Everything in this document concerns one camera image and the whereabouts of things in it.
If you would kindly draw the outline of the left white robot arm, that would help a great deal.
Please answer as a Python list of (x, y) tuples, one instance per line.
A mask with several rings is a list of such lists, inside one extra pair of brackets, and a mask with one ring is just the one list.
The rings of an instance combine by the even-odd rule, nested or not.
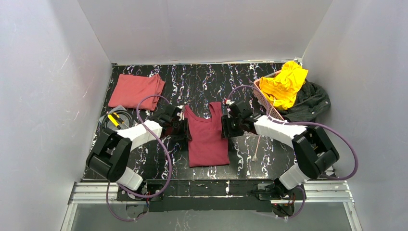
[(143, 178), (128, 167), (131, 151), (167, 136), (191, 140), (183, 109), (183, 106), (169, 104), (162, 113), (133, 127), (103, 129), (87, 157), (86, 166), (104, 179), (136, 191)]

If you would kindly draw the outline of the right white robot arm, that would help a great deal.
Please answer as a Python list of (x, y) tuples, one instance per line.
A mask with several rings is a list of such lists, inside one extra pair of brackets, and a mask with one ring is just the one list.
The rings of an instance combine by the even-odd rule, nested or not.
[(258, 114), (245, 102), (226, 101), (228, 113), (221, 118), (222, 138), (249, 132), (267, 136), (288, 145), (297, 162), (276, 178), (268, 191), (283, 196), (293, 188), (320, 177), (339, 159), (339, 153), (322, 127), (289, 125), (282, 120)]

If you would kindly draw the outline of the maroon garment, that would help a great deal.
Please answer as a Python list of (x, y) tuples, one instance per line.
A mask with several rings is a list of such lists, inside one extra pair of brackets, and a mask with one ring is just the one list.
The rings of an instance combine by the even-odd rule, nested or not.
[(220, 102), (208, 104), (211, 117), (198, 117), (186, 105), (184, 116), (188, 120), (191, 140), (188, 141), (189, 167), (224, 166), (230, 163), (228, 139), (221, 137), (222, 106)]

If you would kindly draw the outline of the coral pink t-shirt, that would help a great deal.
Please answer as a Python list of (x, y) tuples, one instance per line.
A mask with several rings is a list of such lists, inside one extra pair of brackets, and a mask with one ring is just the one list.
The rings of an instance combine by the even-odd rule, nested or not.
[(121, 105), (124, 108), (139, 107), (153, 111), (164, 86), (165, 82), (159, 74), (152, 77), (120, 74), (108, 106), (114, 108)]

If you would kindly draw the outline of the pink laundry basket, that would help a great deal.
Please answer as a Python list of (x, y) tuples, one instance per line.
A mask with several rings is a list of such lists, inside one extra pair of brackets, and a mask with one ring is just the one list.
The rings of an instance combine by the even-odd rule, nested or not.
[(253, 86), (255, 87), (255, 90), (253, 90), (253, 94), (257, 98), (258, 103), (266, 109), (267, 114), (270, 115), (271, 117), (273, 117), (275, 119), (278, 119), (278, 120), (284, 120), (284, 118), (281, 116), (281, 114), (275, 108), (275, 105), (273, 103), (270, 103), (264, 97), (264, 95), (259, 92), (259, 90), (260, 90), (259, 81), (260, 81), (260, 79), (257, 79), (257, 80), (255, 80), (253, 82)]

